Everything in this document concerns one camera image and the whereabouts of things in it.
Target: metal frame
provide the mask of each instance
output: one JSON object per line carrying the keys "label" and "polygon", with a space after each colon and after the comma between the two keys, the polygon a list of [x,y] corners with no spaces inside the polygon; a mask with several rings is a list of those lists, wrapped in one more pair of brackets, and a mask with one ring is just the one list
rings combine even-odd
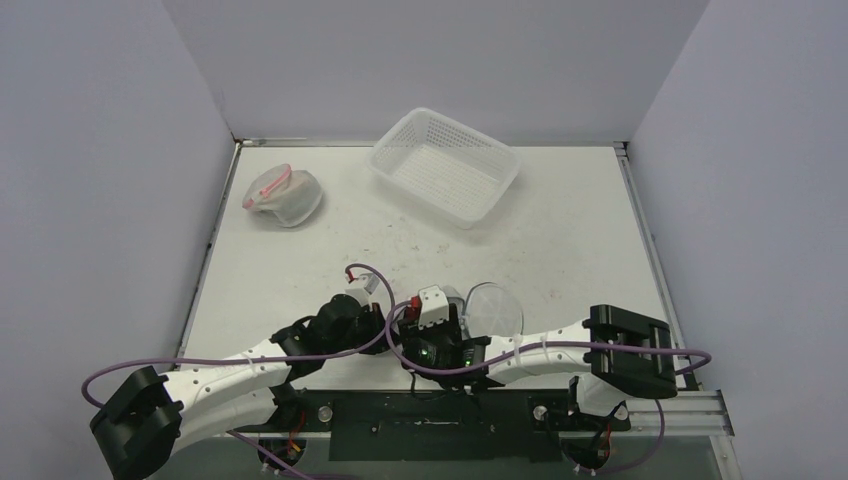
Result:
{"label": "metal frame", "polygon": [[[218,213],[215,219],[215,224],[211,232],[211,236],[207,245],[206,256],[203,260],[200,275],[198,276],[197,286],[195,288],[194,298],[192,299],[191,310],[189,311],[186,326],[183,330],[183,335],[180,341],[178,356],[182,356],[185,352],[185,346],[188,337],[191,333],[191,327],[194,323],[194,318],[197,310],[197,303],[200,299],[200,294],[203,290],[203,283],[209,267],[209,261],[212,257],[212,252],[215,249],[215,242],[221,225],[224,207],[230,193],[233,176],[238,166],[239,157],[242,148],[263,148],[263,147],[370,147],[375,141],[371,140],[319,140],[308,138],[280,138],[280,139],[244,139],[237,140],[233,151],[232,161],[230,163],[227,181],[224,186],[224,191],[221,196],[221,202],[218,208]],[[621,175],[624,181],[630,198],[631,206],[633,207],[634,215],[639,226],[639,231],[642,241],[645,246],[646,253],[651,265],[651,270],[654,275],[654,280],[660,294],[660,300],[663,305],[666,318],[673,332],[674,341],[679,347],[685,347],[680,323],[677,313],[674,309],[674,304],[671,300],[668,283],[665,279],[665,274],[659,260],[654,237],[648,228],[645,213],[642,209],[641,201],[633,180],[630,170],[630,160],[627,157],[626,145],[623,142],[559,142],[559,143],[514,143],[513,146],[611,146],[615,149],[616,156],[619,161]],[[653,436],[656,435],[659,427],[659,418],[656,407],[651,401],[636,400],[628,402],[629,411],[631,414],[631,423],[633,430],[630,432],[622,432],[622,435],[628,436]],[[666,435],[669,436],[709,436],[713,447],[713,452],[716,457],[716,464],[719,472],[724,480],[741,480],[742,474],[739,465],[736,461],[736,456],[733,451],[731,437],[733,436],[733,428],[727,414],[727,409],[724,405],[720,391],[683,391],[674,399],[664,400],[663,409],[666,418]],[[314,438],[327,438],[328,433],[301,434]],[[262,434],[264,438],[269,437],[285,437],[284,433],[279,435]]]}

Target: tabletop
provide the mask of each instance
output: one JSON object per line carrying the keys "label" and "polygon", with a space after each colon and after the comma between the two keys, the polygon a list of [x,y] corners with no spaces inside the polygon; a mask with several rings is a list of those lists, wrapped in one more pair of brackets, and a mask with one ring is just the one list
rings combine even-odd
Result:
{"label": "tabletop", "polygon": [[[368,170],[369,147],[250,147],[241,150],[184,356],[238,353],[344,291],[353,262],[377,268],[398,301],[421,288],[465,293],[491,281],[524,311],[524,333],[588,318],[612,304],[665,320],[649,257],[612,147],[518,147],[518,177],[477,225],[459,229]],[[304,224],[279,229],[242,209],[250,183],[288,163],[308,170],[324,198]],[[375,298],[388,312],[383,289]],[[525,378],[508,388],[565,388],[572,375]],[[325,363],[297,388],[407,390],[390,353]],[[435,386],[419,380],[417,388]]]}

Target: basket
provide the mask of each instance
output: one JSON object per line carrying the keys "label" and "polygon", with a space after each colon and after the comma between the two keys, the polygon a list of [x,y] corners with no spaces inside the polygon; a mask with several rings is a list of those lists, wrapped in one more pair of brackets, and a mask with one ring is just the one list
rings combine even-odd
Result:
{"label": "basket", "polygon": [[453,224],[471,228],[501,198],[521,160],[503,143],[417,108],[377,142],[368,166]]}

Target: wall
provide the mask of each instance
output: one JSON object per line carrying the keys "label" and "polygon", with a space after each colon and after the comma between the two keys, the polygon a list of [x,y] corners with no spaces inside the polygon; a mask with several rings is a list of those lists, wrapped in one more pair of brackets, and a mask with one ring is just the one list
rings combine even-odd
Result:
{"label": "wall", "polygon": [[623,140],[707,0],[165,0],[237,137],[378,139],[426,106],[505,142]]}
{"label": "wall", "polygon": [[844,478],[848,3],[713,0],[630,145],[746,478]]}
{"label": "wall", "polygon": [[0,65],[0,477],[111,478],[80,382],[176,351],[232,139],[158,1],[2,2]]}

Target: gray floor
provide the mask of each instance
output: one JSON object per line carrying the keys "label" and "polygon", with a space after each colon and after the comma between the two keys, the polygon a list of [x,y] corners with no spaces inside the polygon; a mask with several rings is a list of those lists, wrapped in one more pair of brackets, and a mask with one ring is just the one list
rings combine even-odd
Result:
{"label": "gray floor", "polygon": [[[650,448],[654,439],[613,437],[613,457],[609,465],[629,462]],[[305,473],[344,473],[362,479],[474,479],[506,480],[515,478],[572,478],[566,463],[531,464],[522,459],[499,459],[479,462],[328,462],[329,441],[310,440],[309,449],[298,464]],[[156,480],[264,479],[274,478],[259,473],[256,451],[233,439],[209,439],[175,455],[154,476]],[[577,478],[590,478],[581,474]],[[609,475],[616,480],[686,478],[687,480],[719,479],[708,438],[666,438],[662,448],[644,465],[628,472]]]}

